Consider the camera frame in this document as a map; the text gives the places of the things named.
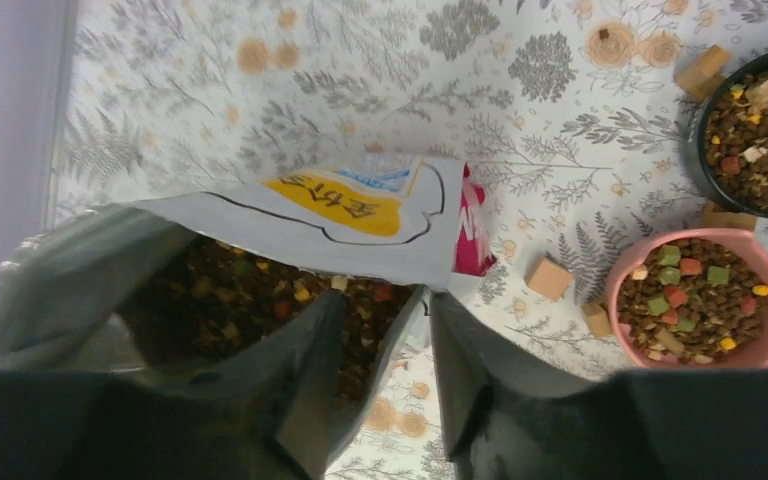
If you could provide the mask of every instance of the open bag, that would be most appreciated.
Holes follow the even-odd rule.
[[[414,285],[378,347],[362,400],[334,419],[333,459],[396,355],[429,344],[428,289],[444,290],[453,266],[481,274],[492,265],[477,216],[482,199],[457,160],[367,155],[353,167],[311,167],[88,211],[27,239],[0,266],[0,369],[114,372],[169,387],[211,368],[215,362],[197,356],[147,362],[134,332],[113,314],[199,235],[303,271]]]

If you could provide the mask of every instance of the black bowl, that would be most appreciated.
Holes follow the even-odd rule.
[[[690,178],[693,179],[703,195],[725,210],[745,212],[758,217],[768,218],[768,210],[747,205],[724,191],[717,183],[711,167],[705,158],[705,127],[708,125],[708,117],[711,115],[711,111],[720,101],[720,98],[728,94],[728,90],[732,85],[739,80],[743,80],[747,74],[762,72],[768,72],[768,54],[762,55],[740,67],[722,85],[717,87],[714,93],[702,102],[693,113],[693,116],[690,117],[683,150]]]

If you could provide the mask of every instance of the wooden block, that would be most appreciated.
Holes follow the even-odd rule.
[[[540,295],[557,302],[573,278],[563,267],[543,257],[537,262],[537,267],[528,276],[525,284]]]
[[[754,232],[757,224],[755,215],[729,212],[710,200],[702,210],[702,226],[706,228],[739,228]]]
[[[714,45],[676,76],[676,83],[696,101],[701,102],[725,81],[720,74],[731,54]]]
[[[588,303],[581,307],[581,311],[584,312],[584,321],[587,322],[587,328],[594,337],[604,338],[614,334],[611,322],[608,320],[608,312],[600,303]]]

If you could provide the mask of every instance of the dark foreground object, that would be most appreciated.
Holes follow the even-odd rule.
[[[316,479],[344,299],[188,385],[0,372],[0,478]],[[460,479],[768,478],[768,371],[640,370],[590,384],[433,297],[446,451]]]

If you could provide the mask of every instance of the floral tablecloth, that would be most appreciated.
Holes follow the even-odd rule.
[[[717,43],[768,51],[768,0],[82,0],[52,223],[364,151],[470,161],[498,265],[469,301],[575,374],[628,365],[577,304],[622,248],[696,224],[673,82]],[[758,233],[768,247],[768,221]],[[576,280],[530,292],[548,253]],[[329,479],[442,479],[430,351],[405,354]]]

